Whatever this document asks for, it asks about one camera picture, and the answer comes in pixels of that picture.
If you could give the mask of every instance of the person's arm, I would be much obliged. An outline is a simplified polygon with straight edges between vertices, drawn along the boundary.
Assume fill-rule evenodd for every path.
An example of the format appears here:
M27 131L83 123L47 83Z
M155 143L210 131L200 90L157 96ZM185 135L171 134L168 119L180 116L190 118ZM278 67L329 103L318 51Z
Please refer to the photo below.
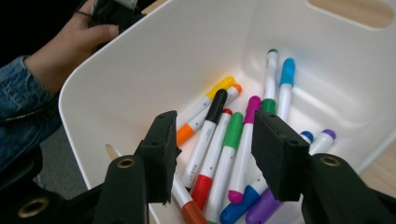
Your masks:
M79 10L90 14L93 0ZM97 46L119 34L116 25L90 27L90 17L75 13L47 45L26 58L24 63L33 76L52 93L58 92L68 76L88 59Z

